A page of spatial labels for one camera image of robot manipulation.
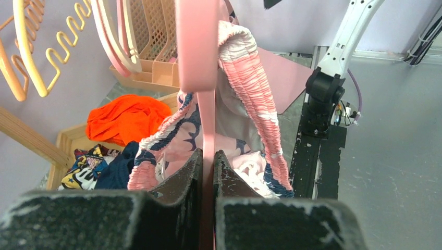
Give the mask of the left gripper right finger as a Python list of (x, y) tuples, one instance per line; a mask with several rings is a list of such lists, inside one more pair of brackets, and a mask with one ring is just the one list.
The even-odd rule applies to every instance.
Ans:
[(355, 214), (332, 199), (263, 198), (214, 157), (217, 249), (366, 249)]

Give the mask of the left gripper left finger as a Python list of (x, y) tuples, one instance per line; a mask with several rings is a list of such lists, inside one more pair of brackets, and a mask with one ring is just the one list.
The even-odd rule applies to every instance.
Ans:
[(1, 249), (198, 249), (202, 151), (151, 191), (33, 191), (1, 218)]

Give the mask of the pink patterned shorts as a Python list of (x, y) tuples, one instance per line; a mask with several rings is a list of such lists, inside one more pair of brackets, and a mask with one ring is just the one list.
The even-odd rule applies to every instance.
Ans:
[[(294, 197), (276, 105), (253, 35), (245, 27), (220, 21), (218, 48), (216, 150), (225, 153), (233, 171), (260, 196)], [(178, 110), (158, 131), (140, 141), (128, 189), (153, 189), (203, 146), (197, 96), (180, 91), (177, 103)]]

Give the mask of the wooden clothes rack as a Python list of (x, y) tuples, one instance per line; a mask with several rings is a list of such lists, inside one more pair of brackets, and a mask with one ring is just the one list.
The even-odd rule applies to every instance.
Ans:
[[(169, 94), (157, 100), (166, 104), (173, 113), (177, 110), (176, 97), (176, 94)], [(74, 155), (76, 149), (87, 151), (96, 144), (102, 144), (109, 149), (122, 152), (126, 147), (88, 139), (85, 134), (86, 125), (87, 123), (60, 132), (57, 142), (51, 143), (11, 113), (1, 110), (1, 130), (52, 164), (47, 180), (49, 190), (58, 190), (62, 178), (76, 161)]]

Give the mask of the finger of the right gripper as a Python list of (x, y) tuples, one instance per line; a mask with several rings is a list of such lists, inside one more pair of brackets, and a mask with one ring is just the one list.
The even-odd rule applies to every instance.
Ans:
[(282, 0), (263, 0), (264, 8), (266, 10), (271, 9), (278, 3), (280, 3)]

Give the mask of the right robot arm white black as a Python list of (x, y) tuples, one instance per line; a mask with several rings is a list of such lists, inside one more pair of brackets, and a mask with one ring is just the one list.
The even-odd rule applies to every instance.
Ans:
[(384, 0), (351, 0), (339, 29), (324, 57), (305, 85), (302, 134), (326, 139), (336, 106), (345, 93), (348, 64), (364, 31)]

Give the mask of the navy blue shorts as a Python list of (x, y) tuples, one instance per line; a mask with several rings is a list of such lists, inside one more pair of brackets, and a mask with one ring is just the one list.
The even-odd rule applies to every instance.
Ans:
[(138, 142), (130, 142), (123, 151), (102, 170), (94, 189), (127, 190), (129, 175), (134, 167), (134, 159), (138, 149)]

